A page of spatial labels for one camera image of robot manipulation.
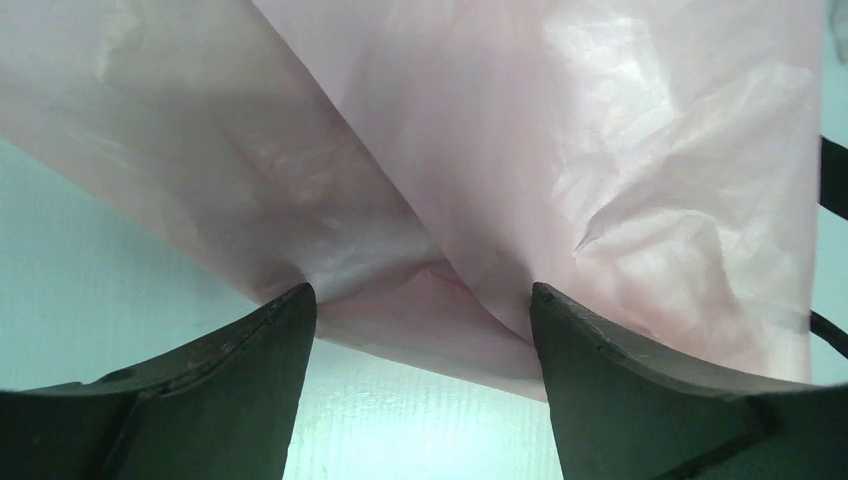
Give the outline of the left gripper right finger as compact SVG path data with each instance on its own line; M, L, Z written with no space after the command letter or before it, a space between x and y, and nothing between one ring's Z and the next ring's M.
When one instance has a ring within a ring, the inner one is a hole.
M843 479L847 388L713 364L537 283L530 320L567 479Z

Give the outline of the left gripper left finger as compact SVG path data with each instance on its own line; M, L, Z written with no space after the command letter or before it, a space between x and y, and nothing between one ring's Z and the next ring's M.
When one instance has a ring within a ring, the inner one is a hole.
M279 479L316 330L298 285L92 383L1 395L5 479Z

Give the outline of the black printed ribbon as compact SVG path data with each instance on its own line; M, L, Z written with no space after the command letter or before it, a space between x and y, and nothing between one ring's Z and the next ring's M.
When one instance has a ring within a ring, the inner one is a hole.
M819 205L847 219L847 148L824 136L820 146ZM810 314L810 328L813 335L847 358L845 331L815 311Z

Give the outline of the pink flower bouquet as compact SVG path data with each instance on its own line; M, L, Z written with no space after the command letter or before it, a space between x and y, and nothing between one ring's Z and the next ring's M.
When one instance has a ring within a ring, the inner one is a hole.
M542 397L530 290L806 382L820 1L5 1L1 134L321 337Z

